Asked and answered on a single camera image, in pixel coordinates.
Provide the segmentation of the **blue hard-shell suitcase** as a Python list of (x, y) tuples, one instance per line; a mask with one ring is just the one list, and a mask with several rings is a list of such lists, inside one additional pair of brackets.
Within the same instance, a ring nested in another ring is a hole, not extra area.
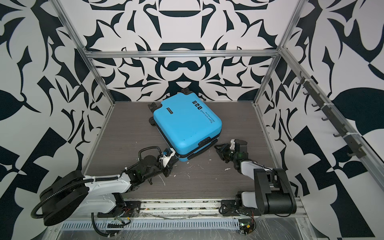
[(157, 104), (148, 104), (156, 126), (175, 157), (187, 162), (214, 146), (222, 132), (222, 120), (188, 88)]

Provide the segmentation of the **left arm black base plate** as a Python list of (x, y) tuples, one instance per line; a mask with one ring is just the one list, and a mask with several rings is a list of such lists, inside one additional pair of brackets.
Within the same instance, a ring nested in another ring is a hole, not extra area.
[(140, 213), (141, 201), (125, 201), (124, 204), (117, 204), (110, 212), (98, 213), (98, 218), (114, 218), (114, 217), (133, 217)]

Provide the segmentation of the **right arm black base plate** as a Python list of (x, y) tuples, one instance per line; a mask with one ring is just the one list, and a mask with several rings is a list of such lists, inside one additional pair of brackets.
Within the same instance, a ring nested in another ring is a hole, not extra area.
[(241, 206), (236, 200), (221, 200), (219, 213), (225, 217), (261, 215), (258, 209)]

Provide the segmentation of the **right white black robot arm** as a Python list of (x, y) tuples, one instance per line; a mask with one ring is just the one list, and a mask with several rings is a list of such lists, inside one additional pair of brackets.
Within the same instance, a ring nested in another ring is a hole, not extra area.
[(215, 150), (225, 163), (233, 163), (235, 170), (253, 180), (252, 191), (238, 192), (231, 206), (225, 204), (225, 213), (238, 215), (276, 215), (289, 217), (297, 211), (297, 203), (286, 171), (269, 168), (251, 160), (248, 143), (232, 139), (229, 144), (216, 145)]

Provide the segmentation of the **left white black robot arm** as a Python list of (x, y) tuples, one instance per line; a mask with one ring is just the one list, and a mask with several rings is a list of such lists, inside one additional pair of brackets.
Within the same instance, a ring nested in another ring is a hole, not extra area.
[(43, 219), (45, 226), (53, 226), (71, 216), (91, 216), (92, 227), (101, 237), (113, 238), (131, 221), (119, 220), (109, 223), (107, 231), (96, 224), (95, 217), (119, 219), (127, 212), (122, 195), (137, 190), (144, 182), (163, 174), (168, 177), (175, 163), (179, 161), (172, 148), (161, 150), (147, 147), (138, 152), (138, 162), (112, 176), (86, 176), (81, 171), (72, 171), (59, 179), (40, 194), (40, 202), (32, 209), (33, 219)]

